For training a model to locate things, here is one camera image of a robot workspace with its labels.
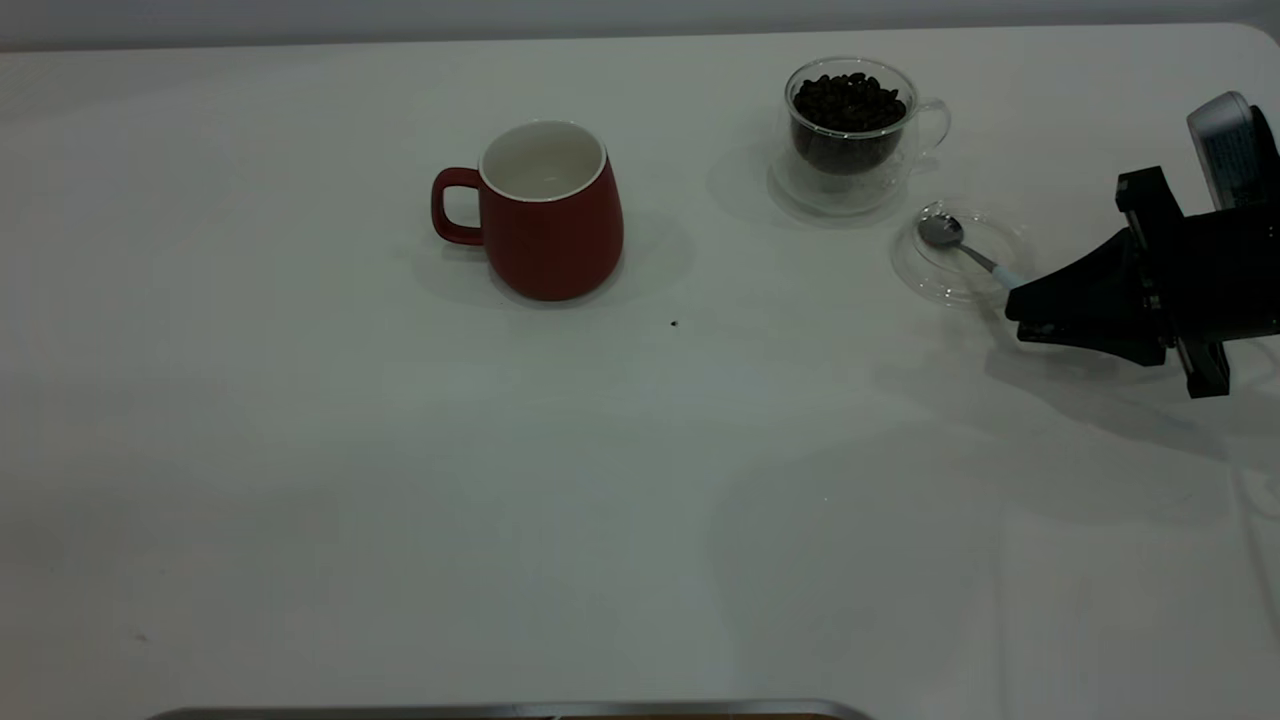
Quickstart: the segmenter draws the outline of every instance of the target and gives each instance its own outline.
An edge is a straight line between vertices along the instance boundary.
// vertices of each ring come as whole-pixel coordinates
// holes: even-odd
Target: spoon handle
[[[982,265],[982,268],[988,273],[996,272],[996,264],[991,261],[991,258],[987,258],[982,252],[978,252],[973,247],[969,247],[968,245],[964,243],[957,245],[956,247],[959,247],[960,251],[964,252],[965,255],[973,258],[973,261]]]
[[[1014,290],[1015,287],[1025,284],[1027,281],[1019,277],[1018,273],[1005,268],[1004,265],[997,265],[991,260],[991,258],[987,258],[973,247],[969,247],[968,245],[960,245],[959,247],[965,255],[973,258],[974,263],[982,265],[983,269],[991,273],[992,277],[996,278],[996,282],[1005,286],[1005,290]]]

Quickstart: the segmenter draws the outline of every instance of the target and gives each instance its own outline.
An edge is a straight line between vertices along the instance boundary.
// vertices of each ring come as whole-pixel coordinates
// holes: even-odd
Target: white table
[[[783,81],[832,54],[956,118],[852,229],[763,177]],[[965,193],[1052,270],[1157,164],[1207,211],[1184,118],[1229,88],[1280,119],[1280,47],[1164,26],[0,56],[0,715],[1275,717],[1280,343],[1233,345],[1231,397],[1190,401],[1172,357],[1019,347],[887,250]],[[625,264],[586,301],[515,297],[430,229],[435,173],[530,117],[617,167]]]

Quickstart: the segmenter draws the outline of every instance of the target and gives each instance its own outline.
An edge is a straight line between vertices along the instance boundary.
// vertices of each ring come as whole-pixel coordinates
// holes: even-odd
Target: coffee beans in glass cup
[[[922,133],[931,111],[938,122]],[[950,126],[946,104],[920,99],[901,70],[865,58],[814,60],[787,81],[771,174],[804,210],[864,213],[902,188]]]

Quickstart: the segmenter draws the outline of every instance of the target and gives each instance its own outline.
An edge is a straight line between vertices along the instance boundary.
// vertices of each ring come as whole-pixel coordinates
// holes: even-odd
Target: white wall
[[[1276,0],[3,0],[0,47],[1238,20]]]

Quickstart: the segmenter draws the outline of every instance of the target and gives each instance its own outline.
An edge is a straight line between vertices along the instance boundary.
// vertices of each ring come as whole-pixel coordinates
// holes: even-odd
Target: mug handle
[[[480,173],[471,168],[448,168],[435,176],[435,182],[431,183],[431,224],[435,225],[435,232],[449,242],[484,245],[480,228],[460,225],[444,214],[444,188],[447,187],[480,190]]]
[[[927,156],[929,152],[937,150],[937,147],[942,145],[942,141],[947,138],[947,133],[951,132],[951,109],[947,108],[946,102],[938,100],[937,97],[925,97],[920,101],[920,106],[916,108],[915,111],[916,113],[933,111],[942,114],[942,122],[933,129],[932,133],[925,135],[925,138],[920,142],[920,145],[924,146],[924,150],[920,151],[920,156],[923,158]],[[937,136],[937,140],[933,140],[931,137],[934,135]]]

